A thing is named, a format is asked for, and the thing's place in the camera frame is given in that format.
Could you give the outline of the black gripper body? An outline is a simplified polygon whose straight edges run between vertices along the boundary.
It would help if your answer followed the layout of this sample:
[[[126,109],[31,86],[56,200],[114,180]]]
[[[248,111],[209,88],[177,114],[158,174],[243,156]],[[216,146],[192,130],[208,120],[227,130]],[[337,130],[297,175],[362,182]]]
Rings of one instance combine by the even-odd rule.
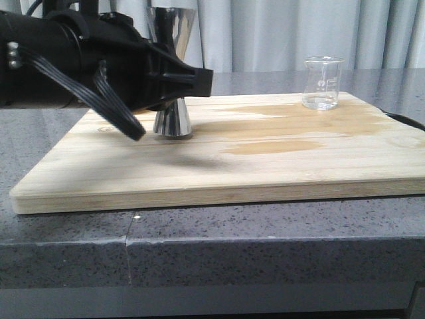
[[[183,61],[194,18],[193,11],[150,11],[148,39],[121,13],[89,20],[82,64],[93,67],[97,91],[116,110],[160,111],[179,98],[209,97],[213,71]]]

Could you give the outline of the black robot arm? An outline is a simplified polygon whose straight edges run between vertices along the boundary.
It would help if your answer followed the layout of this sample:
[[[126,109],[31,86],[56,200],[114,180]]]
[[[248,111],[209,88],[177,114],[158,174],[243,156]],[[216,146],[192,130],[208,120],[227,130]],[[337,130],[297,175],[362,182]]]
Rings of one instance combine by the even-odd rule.
[[[3,108],[75,107],[78,89],[96,90],[101,62],[131,110],[211,94],[212,70],[189,66],[170,45],[142,37],[128,15],[102,13],[97,1],[43,1],[42,13],[1,12]]]

